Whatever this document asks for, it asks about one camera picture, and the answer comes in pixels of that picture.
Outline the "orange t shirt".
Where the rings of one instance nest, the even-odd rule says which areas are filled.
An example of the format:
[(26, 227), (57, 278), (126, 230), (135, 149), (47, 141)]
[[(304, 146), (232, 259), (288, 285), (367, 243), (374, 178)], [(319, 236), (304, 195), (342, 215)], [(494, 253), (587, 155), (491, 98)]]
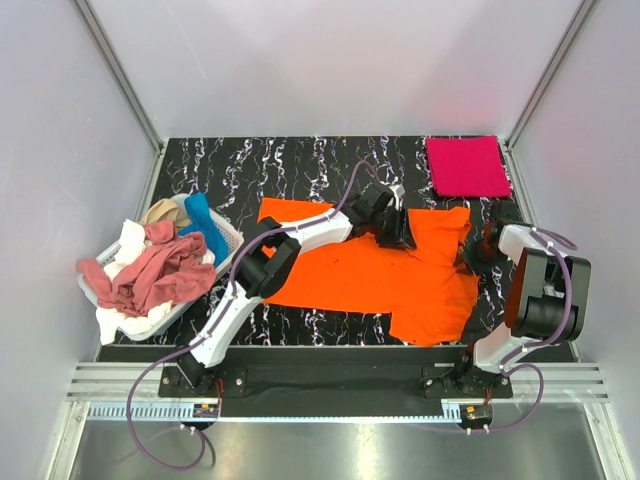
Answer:
[(392, 337), (424, 347), (457, 341), (476, 305), (478, 276), (459, 260), (471, 211), (412, 208), (414, 250), (377, 245), (367, 234), (299, 255), (268, 303), (389, 314)]

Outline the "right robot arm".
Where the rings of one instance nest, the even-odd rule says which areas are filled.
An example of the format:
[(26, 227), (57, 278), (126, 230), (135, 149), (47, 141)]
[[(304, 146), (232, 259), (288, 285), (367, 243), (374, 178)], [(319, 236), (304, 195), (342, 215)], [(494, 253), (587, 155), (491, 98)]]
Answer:
[(445, 384), (467, 397), (479, 397), (508, 381), (515, 363), (528, 353), (580, 335), (591, 263), (573, 254), (565, 236), (516, 217), (516, 205), (500, 201), (491, 209), (481, 237), (456, 261), (481, 275), (500, 262), (516, 266), (502, 323), (463, 351)]

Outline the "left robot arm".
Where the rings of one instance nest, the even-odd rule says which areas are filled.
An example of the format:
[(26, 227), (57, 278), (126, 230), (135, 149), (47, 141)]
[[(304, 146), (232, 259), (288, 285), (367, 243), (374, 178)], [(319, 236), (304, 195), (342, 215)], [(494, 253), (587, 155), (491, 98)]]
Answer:
[(320, 214), (279, 223), (260, 220), (233, 257), (227, 288), (203, 329), (176, 358), (188, 387), (197, 389), (226, 355), (240, 326), (285, 285), (299, 256), (372, 234), (381, 248), (413, 250), (404, 188), (378, 181), (344, 196)]

